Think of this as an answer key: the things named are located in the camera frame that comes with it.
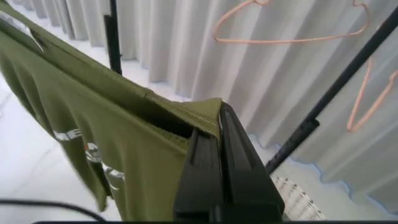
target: olive green t-shirt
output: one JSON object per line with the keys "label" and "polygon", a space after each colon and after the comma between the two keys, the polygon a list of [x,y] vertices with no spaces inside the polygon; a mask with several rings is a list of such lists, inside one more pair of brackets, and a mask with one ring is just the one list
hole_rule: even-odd
{"label": "olive green t-shirt", "polygon": [[63,146],[98,208],[111,195],[123,220],[171,220],[193,128],[220,138],[221,99],[166,100],[2,0],[0,69],[26,110]]}

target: black wire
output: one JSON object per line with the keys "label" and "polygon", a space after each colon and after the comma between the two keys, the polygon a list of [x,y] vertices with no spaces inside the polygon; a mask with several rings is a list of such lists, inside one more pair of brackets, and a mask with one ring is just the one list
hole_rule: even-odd
{"label": "black wire", "polygon": [[76,205],[70,205],[63,202],[50,202],[41,200],[23,200],[23,199],[0,199],[0,205],[20,205],[20,206],[41,206],[41,207],[58,207],[88,215],[99,222],[106,222],[106,220],[100,215],[95,214],[85,208],[78,207]]}

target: wicker basket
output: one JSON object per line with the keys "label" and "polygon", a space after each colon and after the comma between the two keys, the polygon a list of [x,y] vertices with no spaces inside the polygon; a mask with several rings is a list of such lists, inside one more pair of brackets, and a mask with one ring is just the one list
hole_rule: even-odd
{"label": "wicker basket", "polygon": [[273,177],[272,180],[285,202],[284,215],[289,220],[326,220],[310,197],[297,184],[288,178]]}

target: black pole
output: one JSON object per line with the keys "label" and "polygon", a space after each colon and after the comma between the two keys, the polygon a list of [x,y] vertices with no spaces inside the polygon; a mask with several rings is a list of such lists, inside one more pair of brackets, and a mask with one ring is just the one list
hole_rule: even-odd
{"label": "black pole", "polygon": [[330,101],[337,95],[337,93],[344,87],[344,85],[351,79],[359,68],[367,61],[367,59],[376,51],[376,49],[384,42],[384,40],[391,34],[398,26],[398,7],[390,14],[387,20],[380,26],[380,28],[373,34],[372,38],[359,51],[355,58],[349,63],[346,69],[341,73],[332,86],[326,91],[322,98],[316,103],[314,108],[309,112],[307,117],[301,122],[298,128],[293,132],[289,139],[283,144],[279,152],[268,161],[266,170],[269,174],[273,173],[286,158],[288,158],[299,145],[316,130],[319,122],[316,120],[317,116],[325,109]]}
{"label": "black pole", "polygon": [[118,10],[116,9],[116,0],[110,0],[110,3],[111,15],[104,16],[109,65],[113,71],[122,75],[119,49]]}

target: tile floor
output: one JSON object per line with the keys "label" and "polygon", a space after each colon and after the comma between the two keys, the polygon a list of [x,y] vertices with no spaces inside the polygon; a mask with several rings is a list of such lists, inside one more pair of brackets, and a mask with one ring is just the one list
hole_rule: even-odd
{"label": "tile floor", "polygon": [[[59,27],[51,27],[48,20],[40,20],[34,12],[15,6],[29,19],[59,38],[108,65],[102,48],[92,48],[88,42],[69,41]],[[123,62],[126,78],[151,88],[156,93],[175,101],[187,101],[177,96],[164,83],[149,83],[147,70],[138,62]],[[275,153],[263,149],[251,140],[263,162]],[[288,177],[297,183],[325,214],[327,219],[379,220],[391,219],[385,211],[367,200],[353,202],[342,184],[321,184],[319,173],[311,165],[299,164],[288,159],[274,175]],[[96,211],[94,198],[72,169],[60,146],[30,117],[0,78],[0,198],[30,198],[73,203]],[[101,213],[107,220],[120,220],[112,200]],[[0,205],[0,223],[32,223],[39,220],[89,220],[75,212],[56,208],[5,207]]]}

